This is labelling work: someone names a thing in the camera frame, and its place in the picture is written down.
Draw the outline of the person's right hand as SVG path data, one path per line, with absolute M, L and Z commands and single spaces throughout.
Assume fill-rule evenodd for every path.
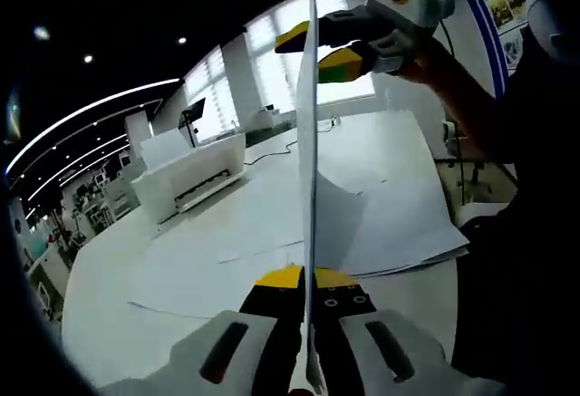
M 431 88 L 450 79 L 455 60 L 439 41 L 430 38 L 417 43 L 413 51 L 414 58 L 401 67 L 399 77 Z

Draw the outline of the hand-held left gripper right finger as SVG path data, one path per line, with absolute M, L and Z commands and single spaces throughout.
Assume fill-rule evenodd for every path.
M 503 395 L 503 384 L 469 377 L 439 341 L 402 314 L 377 309 L 348 275 L 314 271 L 314 347 L 331 395 Z

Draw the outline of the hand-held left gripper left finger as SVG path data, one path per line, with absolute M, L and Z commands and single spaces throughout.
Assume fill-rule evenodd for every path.
M 285 395 L 300 350 L 304 269 L 288 265 L 258 279 L 238 311 L 222 311 L 176 342 L 144 378 L 102 395 Z

